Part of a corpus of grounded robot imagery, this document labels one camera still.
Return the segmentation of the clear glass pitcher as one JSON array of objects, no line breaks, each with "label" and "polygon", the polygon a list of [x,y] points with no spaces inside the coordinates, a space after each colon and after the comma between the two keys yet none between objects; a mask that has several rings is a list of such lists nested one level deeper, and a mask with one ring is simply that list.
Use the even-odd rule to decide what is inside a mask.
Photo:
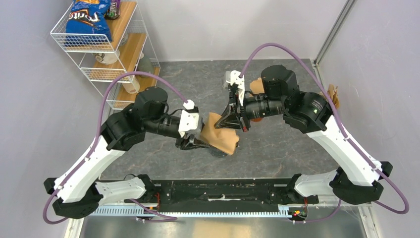
[{"label": "clear glass pitcher", "polygon": [[216,143],[211,146],[210,154],[217,158],[231,156],[235,153],[239,142],[235,143]]}]

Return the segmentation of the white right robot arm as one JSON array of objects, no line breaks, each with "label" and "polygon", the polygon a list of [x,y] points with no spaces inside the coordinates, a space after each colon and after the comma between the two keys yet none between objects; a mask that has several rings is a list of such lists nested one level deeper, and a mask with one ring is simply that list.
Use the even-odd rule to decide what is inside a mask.
[{"label": "white right robot arm", "polygon": [[215,128],[248,131],[253,119],[282,115],[286,124],[317,142],[338,164],[338,168],[318,175],[294,175],[286,186],[283,203],[302,197],[336,196],[353,205],[380,199],[380,180],[393,169],[389,162],[364,159],[349,143],[350,135],[341,130],[328,101],[320,94],[301,91],[294,71],[272,65],[261,72],[262,93],[245,97],[245,80],[240,72],[225,73],[223,87],[229,102]]}]

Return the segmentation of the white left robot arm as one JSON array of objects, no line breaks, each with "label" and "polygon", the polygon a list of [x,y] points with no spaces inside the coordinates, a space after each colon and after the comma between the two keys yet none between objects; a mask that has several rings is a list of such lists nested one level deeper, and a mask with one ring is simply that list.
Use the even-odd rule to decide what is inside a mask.
[{"label": "white left robot arm", "polygon": [[134,103],[101,125],[99,136],[65,174],[45,180],[56,215],[80,219],[108,203],[156,198],[157,189],[148,175],[111,182],[98,179],[116,159],[143,142],[147,133],[174,138],[181,150],[208,147],[198,138],[204,124],[195,103],[188,100],[176,116],[168,113],[167,99],[167,92],[159,87],[138,93]]}]

